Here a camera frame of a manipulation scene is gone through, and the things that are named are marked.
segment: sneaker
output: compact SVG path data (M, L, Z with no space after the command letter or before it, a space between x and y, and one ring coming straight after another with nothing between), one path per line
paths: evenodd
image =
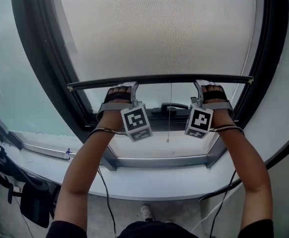
M141 209L140 209L140 212L141 212L141 216L142 216L144 221L147 221L147 220L148 221L153 221L153 215L152 215L152 212L151 212L149 206L142 205Z

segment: sleeve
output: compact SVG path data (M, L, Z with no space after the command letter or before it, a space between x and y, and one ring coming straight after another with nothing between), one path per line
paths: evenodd
M66 221L54 221L46 238L87 238L86 232L79 226Z
M260 220L243 228L238 238L273 238L272 220Z

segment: wire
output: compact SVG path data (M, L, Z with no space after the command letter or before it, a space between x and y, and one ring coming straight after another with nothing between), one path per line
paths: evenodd
M211 132L222 132L222 131L226 131L226 130L230 130L230 129L238 129L244 135L242 128L240 128L238 126L233 126L233 125L222 125L220 127L211 129L210 131Z
M225 197L225 201L232 195L233 193L227 193L227 196ZM209 218L209 216L211 216L218 208L219 208L219 206L220 206L220 204L221 204L221 202L219 202L216 206L214 206L214 208L208 213L208 215L205 217L205 218L203 218L202 220L200 220L195 226L194 226L194 228L192 229L192 231L190 231L190 233L193 233L194 232L194 230L202 223L202 222L204 222L205 220L207 220L208 218Z
M113 214L113 212L112 212L112 210L111 210L111 207L110 207L109 192L108 192L108 188L107 188L107 185L106 185L105 179L104 179L104 177L103 177L103 175L102 175L102 173L101 173L101 171L100 171L99 168L98 168L98 174L100 175L101 180L103 181L104 186L105 186L105 188L106 188L106 194L107 194L107 205L108 205L108 209L109 209L109 211L110 211L111 218L112 218L112 220L113 220L113 222L114 222L114 232L115 232L115 237L116 237L116 222L115 222L114 214Z
M13 197L15 198L15 201L16 201L17 204L19 205L20 212L21 212L21 206L20 206L19 202L16 200L16 197L15 197L15 196L13 196ZM24 220L24 222L25 222L25 224L26 224L26 226L27 226L27 228L28 228L28 230L29 230L29 232L30 232L30 234L31 234L31 237L33 238L33 235L32 235L32 232L31 232L31 230L30 230L30 228L29 228L29 225L28 225L27 222L25 221L22 213L21 213L21 216L22 216L22 219Z
M213 220L213 223L212 223L212 228L211 228L211 230L210 230L209 238L212 237L212 233L213 233L213 229L214 229L216 217L217 217L217 215L219 214L219 212L220 212L220 210L221 210L221 208L222 208L222 206L223 206L225 197L226 197L226 195L227 195L227 193L228 193L228 191L229 191L229 188L230 188L230 186L231 186L231 183L232 183L232 180L233 180L233 178L234 178L235 173L236 173L236 170L234 171L234 173L233 173L233 175L232 175L232 177L231 177L231 179L230 179L230 182L229 182L229 185L228 185L228 187L227 187L227 189L226 189L226 191L225 191L225 194L224 194L222 203L220 204L219 209L218 209L218 211L217 211L217 213L216 213L216 215L215 215L215 217L214 217L214 220Z
M171 100L170 100L170 110L169 110L169 131L168 131L168 138L167 138L167 140L166 140L167 143L170 142L171 108L172 108L172 83L171 83Z
M125 132L120 132L120 131L115 131L115 130L112 130L112 129L107 129L107 128L96 128L94 129L88 136L88 138L94 134L95 132L98 132L98 131L105 131L105 132L110 132L110 133L114 133L114 134L117 134L117 135L124 135L124 136L127 136Z

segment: black bar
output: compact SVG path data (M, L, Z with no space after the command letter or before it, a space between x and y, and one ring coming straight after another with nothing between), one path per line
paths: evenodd
M203 79L218 83L242 83L251 84L252 76L219 75L219 74L171 74L171 75L149 75L108 78L91 81L82 81L67 84L70 90L84 90L91 88L110 87L125 82L137 81L139 84L163 84L163 83L191 83L196 79Z

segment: white cube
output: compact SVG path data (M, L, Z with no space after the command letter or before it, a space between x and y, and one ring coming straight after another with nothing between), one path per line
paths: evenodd
M186 123L185 135L203 139L209 133L213 112L211 109L204 110L193 105Z
M132 142L153 135L143 104L139 104L131 110L121 110L121 116L126 134Z

